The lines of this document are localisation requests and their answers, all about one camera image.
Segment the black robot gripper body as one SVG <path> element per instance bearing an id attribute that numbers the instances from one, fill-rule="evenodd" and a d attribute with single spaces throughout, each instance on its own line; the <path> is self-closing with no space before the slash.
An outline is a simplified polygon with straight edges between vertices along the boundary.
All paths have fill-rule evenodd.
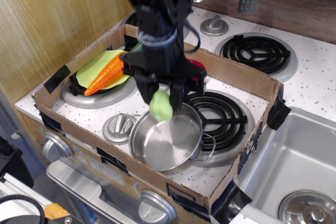
<path id="1" fill-rule="evenodd" d="M 142 51 L 121 55 L 120 59 L 124 62 L 125 74 L 155 75 L 159 83 L 169 85 L 177 78 L 191 78 L 191 90 L 205 89 L 207 72 L 188 61 L 180 42 L 161 48 L 142 45 Z"/>

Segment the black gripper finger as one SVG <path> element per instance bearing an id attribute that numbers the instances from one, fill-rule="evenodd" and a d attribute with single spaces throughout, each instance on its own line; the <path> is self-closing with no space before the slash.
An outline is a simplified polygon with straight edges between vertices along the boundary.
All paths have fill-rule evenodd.
<path id="1" fill-rule="evenodd" d="M 157 77 L 155 75 L 146 76 L 142 73 L 135 73 L 134 77 L 143 101 L 150 104 L 154 93 L 159 89 Z"/>
<path id="2" fill-rule="evenodd" d="M 193 84 L 191 78 L 177 78 L 170 86 L 170 104 L 173 111 L 179 111 L 185 97 L 191 91 L 190 85 Z"/>

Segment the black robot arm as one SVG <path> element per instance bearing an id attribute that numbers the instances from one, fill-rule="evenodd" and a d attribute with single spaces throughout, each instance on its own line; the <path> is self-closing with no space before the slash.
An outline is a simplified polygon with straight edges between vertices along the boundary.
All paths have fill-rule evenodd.
<path id="1" fill-rule="evenodd" d="M 190 91 L 203 93 L 207 75 L 185 56 L 183 28 L 192 0 L 129 0 L 137 16 L 136 36 L 142 51 L 120 56 L 125 74 L 134 76 L 149 104 L 159 84 L 170 87 L 170 104 L 179 111 Z"/>

